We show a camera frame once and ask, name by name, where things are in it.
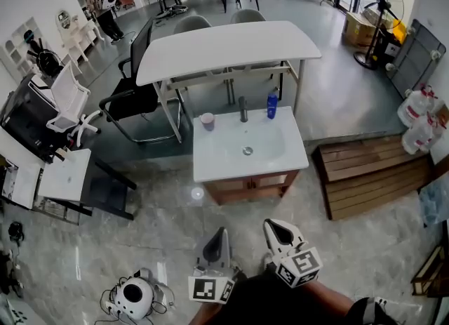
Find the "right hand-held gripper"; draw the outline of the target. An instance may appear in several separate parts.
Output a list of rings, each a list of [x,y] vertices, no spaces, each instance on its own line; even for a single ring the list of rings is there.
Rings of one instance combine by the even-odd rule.
[[[263,230],[274,274],[283,283],[296,288],[316,278],[323,263],[316,247],[305,248],[308,242],[296,225],[268,218]]]

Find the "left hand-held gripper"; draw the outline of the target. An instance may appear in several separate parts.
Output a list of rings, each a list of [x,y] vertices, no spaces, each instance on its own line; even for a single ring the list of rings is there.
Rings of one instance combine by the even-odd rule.
[[[193,273],[188,277],[189,299],[225,305],[235,285],[227,229],[219,227],[206,235],[197,244],[195,256]]]

